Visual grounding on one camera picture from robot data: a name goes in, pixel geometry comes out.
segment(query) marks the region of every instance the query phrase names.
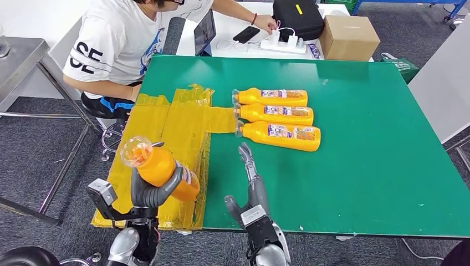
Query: green table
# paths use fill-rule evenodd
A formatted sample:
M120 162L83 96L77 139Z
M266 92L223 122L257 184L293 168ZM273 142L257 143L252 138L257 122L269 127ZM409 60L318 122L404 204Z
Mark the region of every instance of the green table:
M303 152L212 134L204 228L237 228L223 197L246 202L246 141L284 231L470 237L470 193L393 65L157 56L141 92L171 101L192 83L222 107L232 89L305 89L322 138Z

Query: bottle cap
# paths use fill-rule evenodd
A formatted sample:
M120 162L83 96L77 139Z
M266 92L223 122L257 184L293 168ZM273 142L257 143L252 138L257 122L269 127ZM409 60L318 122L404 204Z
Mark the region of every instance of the bottle cap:
M243 125L243 122L237 120L237 123L235 124L235 137L243 137Z
M242 106L241 104L234 104L233 105L233 116L235 116L235 119L240 118L240 113L242 111Z
M152 153L152 143L146 137L136 136L124 143L121 148L121 160L129 167L142 166Z
M240 102L239 100L240 92L238 90L232 90L232 104L238 104Z

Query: orange bottle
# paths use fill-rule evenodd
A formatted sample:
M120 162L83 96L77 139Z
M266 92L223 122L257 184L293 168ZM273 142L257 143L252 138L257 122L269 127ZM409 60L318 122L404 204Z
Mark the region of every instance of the orange bottle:
M233 104L284 105L307 106L307 92L305 90L258 90L249 88L245 91L232 91Z
M199 180L195 173L175 160L171 152L163 147L152 147L145 137L133 137L121 149L125 165L136 167L140 176L148 183L161 187L170 179L176 166L183 168L183 179L171 193L180 201L194 201L199 193Z
M313 110L308 107L235 104L233 112L236 119L243 118L250 122L266 121L281 124L296 124L311 126L313 123Z
M236 137L247 137L254 142L301 151L316 151L320 146L320 129L314 126L275 124L257 121L244 124L237 121Z

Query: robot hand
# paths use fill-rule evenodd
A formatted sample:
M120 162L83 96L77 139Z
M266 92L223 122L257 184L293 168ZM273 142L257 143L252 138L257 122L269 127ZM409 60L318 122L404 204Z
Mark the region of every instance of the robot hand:
M163 146L163 142L153 144L153 147ZM161 187L155 187L140 177L136 168L132 168L131 200L135 207L157 208L161 206L175 190L183 178L183 169L176 167L173 175Z
M247 258L250 265L288 266L290 254L284 233L269 216L266 189L256 171L254 159L248 145L243 142L238 148L248 176L248 202L240 208L233 196L225 196L227 210L238 225L248 233Z

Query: gray carpet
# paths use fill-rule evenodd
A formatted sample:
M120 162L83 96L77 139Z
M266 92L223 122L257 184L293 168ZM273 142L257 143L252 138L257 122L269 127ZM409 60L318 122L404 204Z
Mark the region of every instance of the gray carpet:
M360 16L371 19L382 41L374 59L377 60L381 52L389 52L406 57L418 67L422 67L450 35L447 25L441 23L446 14L440 5L428 8L415 4L365 3L359 9ZM166 49L176 51L174 46ZM10 111L68 113L70 107L63 100L19 98ZM63 163L55 161L67 156L82 125L77 120L0 118L0 196L39 208ZM470 130L449 143L468 133ZM464 149L470 152L470 145ZM117 232L89 225L94 206L83 188L95 178L107 176L111 162L102 162L100 151L98 137L89 133L48 211L49 215L63 219L60 227L47 226L0 208L0 253L37 245L50 250L59 259L84 258L95 251L107 256ZM449 156L470 185L470 173L458 155L451 151ZM288 234L287 241L293 265L440 264L437 260L413 257L396 238L355 237L340 242L333 236ZM457 243L409 240L418 254L440 257ZM184 237L175 232L163 232L155 265L248 265L245 251L246 235L243 233L194 232Z

